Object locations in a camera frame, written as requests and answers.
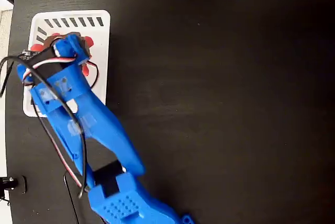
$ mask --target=white tray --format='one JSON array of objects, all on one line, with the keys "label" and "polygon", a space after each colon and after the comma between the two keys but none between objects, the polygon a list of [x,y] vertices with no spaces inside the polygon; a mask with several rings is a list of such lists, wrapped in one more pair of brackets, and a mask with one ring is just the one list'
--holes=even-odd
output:
[{"label": "white tray", "polygon": [[[109,47],[110,15],[105,10],[75,10],[45,12],[36,14],[31,21],[28,49],[35,43],[43,41],[53,33],[66,34],[80,32],[82,36],[93,39],[94,45],[90,48],[91,61],[99,68],[99,80],[93,92],[105,104],[107,89],[108,47]],[[96,76],[94,67],[87,65],[90,74],[86,77],[92,84]],[[31,104],[30,87],[24,88],[23,111],[29,117],[36,117]],[[74,101],[68,103],[73,112],[77,111]]]}]

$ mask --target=dark wooden surface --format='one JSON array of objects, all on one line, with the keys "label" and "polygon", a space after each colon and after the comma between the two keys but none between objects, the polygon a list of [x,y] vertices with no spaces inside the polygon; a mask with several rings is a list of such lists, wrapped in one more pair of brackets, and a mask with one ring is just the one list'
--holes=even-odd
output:
[{"label": "dark wooden surface", "polygon": [[[150,193],[198,224],[334,223],[335,0],[15,0],[9,53],[39,12],[111,15],[107,105],[147,167]],[[14,224],[74,223],[64,168],[6,94]],[[89,159],[113,160],[93,141]],[[99,223],[87,200],[81,223]]]}]

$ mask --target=black stripe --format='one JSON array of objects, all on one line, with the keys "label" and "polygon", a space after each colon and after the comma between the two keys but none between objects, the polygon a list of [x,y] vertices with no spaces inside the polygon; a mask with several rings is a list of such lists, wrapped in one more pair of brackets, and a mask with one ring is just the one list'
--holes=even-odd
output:
[{"label": "black stripe", "polygon": [[44,43],[44,39],[43,39],[43,38],[40,38],[39,36],[36,36],[36,40],[37,40],[37,41],[40,41],[40,42],[42,42],[42,43]]},{"label": "black stripe", "polygon": [[40,33],[42,33],[45,36],[47,35],[47,33],[42,28],[40,28],[40,27],[37,28],[37,31],[40,32]]},{"label": "black stripe", "polygon": [[46,21],[46,23],[50,26],[50,28],[53,28],[53,25],[51,24],[51,22],[48,19],[44,19],[44,21]]},{"label": "black stripe", "polygon": [[97,17],[96,19],[98,20],[100,26],[103,26],[103,25],[104,25],[104,24],[103,24],[103,20],[101,19],[101,17]]},{"label": "black stripe", "polygon": [[70,18],[70,21],[73,23],[73,25],[75,26],[75,27],[78,27],[78,24],[77,24],[77,22],[74,20],[74,18]]},{"label": "black stripe", "polygon": [[92,17],[88,17],[87,19],[88,19],[88,21],[90,22],[90,24],[94,27],[95,25],[94,25],[94,22],[93,22]]},{"label": "black stripe", "polygon": [[86,23],[85,23],[85,21],[84,21],[84,18],[79,17],[78,19],[79,19],[79,21],[82,23],[82,25],[83,25],[84,27],[86,27]]},{"label": "black stripe", "polygon": [[65,26],[69,27],[68,21],[65,18],[61,18],[62,22],[65,24]]},{"label": "black stripe", "polygon": [[54,21],[54,23],[55,23],[58,27],[60,27],[60,28],[62,27],[61,24],[58,22],[57,19],[54,18],[53,21]]}]

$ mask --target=red object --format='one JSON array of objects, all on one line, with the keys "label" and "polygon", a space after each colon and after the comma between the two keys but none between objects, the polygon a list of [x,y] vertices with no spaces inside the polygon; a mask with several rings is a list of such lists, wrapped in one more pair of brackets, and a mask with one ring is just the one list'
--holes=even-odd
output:
[{"label": "red object", "polygon": [[33,46],[31,46],[31,51],[42,51],[44,49],[44,46],[38,43],[35,43]]},{"label": "red object", "polygon": [[88,47],[92,47],[94,45],[93,39],[91,37],[84,37],[87,42]]},{"label": "red object", "polygon": [[[60,35],[61,34],[59,34],[59,33],[53,33],[52,34],[52,36],[60,36]],[[84,37],[84,38],[85,38],[85,41],[86,41],[88,47],[92,47],[94,45],[93,39],[91,37]],[[44,46],[41,45],[41,44],[35,43],[33,46],[31,46],[30,50],[31,51],[42,51],[42,50],[44,50]],[[90,71],[89,71],[86,63],[84,63],[82,65],[82,71],[83,71],[84,76],[89,75]]]},{"label": "red object", "polygon": [[89,75],[90,71],[88,70],[88,67],[87,67],[86,63],[83,63],[83,65],[82,65],[82,71],[83,71],[84,76],[88,76]]}]

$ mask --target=robotic arm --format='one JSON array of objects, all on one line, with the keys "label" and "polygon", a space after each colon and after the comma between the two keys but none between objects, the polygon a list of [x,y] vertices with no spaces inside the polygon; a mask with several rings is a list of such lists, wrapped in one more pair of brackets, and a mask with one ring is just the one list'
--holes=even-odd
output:
[{"label": "robotic arm", "polygon": [[[190,216],[180,219],[172,208],[152,198],[140,185],[137,176],[143,175],[145,169],[138,153],[118,119],[91,91],[82,74],[80,65],[88,60],[88,53],[80,38],[68,35],[59,39],[27,63],[36,66],[38,62],[54,58],[65,60],[38,67],[53,91],[29,75],[23,64],[18,65],[17,72],[23,83],[34,83],[30,90],[34,103],[47,116],[80,174],[86,174],[86,183],[90,188],[88,198],[93,211],[109,223],[194,224]],[[76,102],[78,111],[74,115],[77,122],[65,110],[54,91],[64,102]],[[82,135],[94,138],[113,151],[118,161],[93,171],[83,160]]]}]

